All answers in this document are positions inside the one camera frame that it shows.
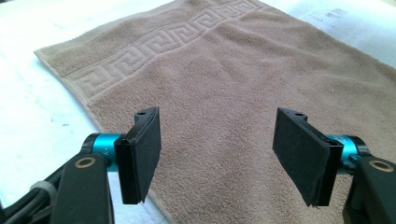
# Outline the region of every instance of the white surface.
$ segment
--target white surface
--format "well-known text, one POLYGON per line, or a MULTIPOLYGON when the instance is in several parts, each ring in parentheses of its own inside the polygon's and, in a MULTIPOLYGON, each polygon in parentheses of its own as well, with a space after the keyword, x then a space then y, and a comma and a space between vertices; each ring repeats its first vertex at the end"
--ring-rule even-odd
MULTIPOLYGON (((170 1, 18 2, 0 4, 3 206, 17 201, 37 180, 47 177, 78 153, 86 136, 96 132, 83 109, 33 51, 170 1), (11 4, 18 7, 10 10, 11 4)), ((357 0, 263 2, 396 67, 396 7, 374 0, 364 1, 363 5, 357 0)), ((151 200, 137 206, 121 204, 117 174, 109 174, 109 181, 117 223, 166 223, 151 200)))

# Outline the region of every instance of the towel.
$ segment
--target towel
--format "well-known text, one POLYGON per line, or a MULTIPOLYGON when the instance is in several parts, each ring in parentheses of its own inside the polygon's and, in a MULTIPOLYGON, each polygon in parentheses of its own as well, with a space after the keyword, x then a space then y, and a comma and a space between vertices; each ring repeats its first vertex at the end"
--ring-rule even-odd
POLYGON ((256 0, 178 0, 35 54, 102 132, 161 108, 149 196, 172 223, 343 222, 352 177, 307 207, 272 150, 278 107, 396 161, 396 70, 256 0))

